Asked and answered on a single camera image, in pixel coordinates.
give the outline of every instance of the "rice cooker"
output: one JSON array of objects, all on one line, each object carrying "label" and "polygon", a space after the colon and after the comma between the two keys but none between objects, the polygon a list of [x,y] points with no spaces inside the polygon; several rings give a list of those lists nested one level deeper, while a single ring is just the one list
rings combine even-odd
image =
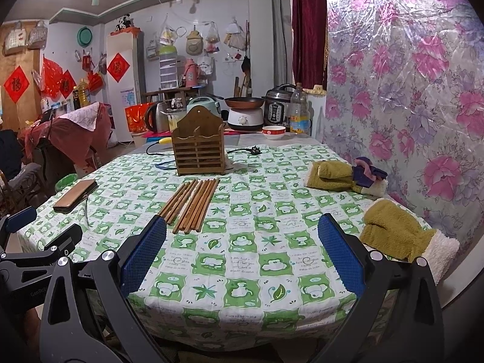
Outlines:
[{"label": "rice cooker", "polygon": [[262,108],[231,108],[227,123],[236,131],[259,131],[264,126],[264,112]]},{"label": "rice cooker", "polygon": [[291,103],[292,91],[286,88],[296,89],[293,84],[282,84],[269,90],[264,97],[264,123],[266,125],[282,125],[289,129],[289,104]]}]

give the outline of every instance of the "screw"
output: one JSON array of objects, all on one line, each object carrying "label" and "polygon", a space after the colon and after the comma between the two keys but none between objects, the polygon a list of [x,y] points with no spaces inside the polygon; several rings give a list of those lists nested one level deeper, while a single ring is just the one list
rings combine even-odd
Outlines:
[{"label": "screw", "polygon": [[114,258],[114,251],[104,251],[101,258],[105,261],[110,261]]},{"label": "screw", "polygon": [[423,257],[418,257],[417,258],[417,265],[425,267],[425,266],[427,266],[427,260]]},{"label": "screw", "polygon": [[68,261],[69,259],[67,257],[62,257],[62,258],[59,258],[59,260],[57,261],[57,264],[59,266],[64,266]]},{"label": "screw", "polygon": [[383,259],[383,255],[380,251],[375,250],[370,253],[370,258],[374,261],[381,261]]}]

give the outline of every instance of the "wooden utensil holder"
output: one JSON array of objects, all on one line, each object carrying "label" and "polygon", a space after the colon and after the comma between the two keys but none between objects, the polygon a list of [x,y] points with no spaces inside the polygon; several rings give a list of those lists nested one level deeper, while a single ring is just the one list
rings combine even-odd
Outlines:
[{"label": "wooden utensil holder", "polygon": [[224,122],[195,106],[171,133],[178,175],[225,173]]}]

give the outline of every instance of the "maroon curtain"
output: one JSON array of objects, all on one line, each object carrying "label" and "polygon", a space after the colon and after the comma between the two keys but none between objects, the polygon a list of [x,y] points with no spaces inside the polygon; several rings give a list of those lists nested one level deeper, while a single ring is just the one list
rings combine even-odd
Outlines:
[{"label": "maroon curtain", "polygon": [[304,88],[313,88],[315,84],[326,88],[326,14],[326,0],[292,0],[292,70],[296,83],[302,83]]}]

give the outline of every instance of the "paper poster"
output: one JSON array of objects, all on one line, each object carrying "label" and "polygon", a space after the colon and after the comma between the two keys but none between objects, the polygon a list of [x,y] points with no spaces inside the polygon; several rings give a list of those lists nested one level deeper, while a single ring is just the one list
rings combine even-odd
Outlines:
[{"label": "paper poster", "polygon": [[124,108],[128,108],[130,106],[136,105],[136,96],[135,96],[134,88],[130,88],[128,90],[122,90],[120,93],[121,93],[121,101],[123,103]]}]

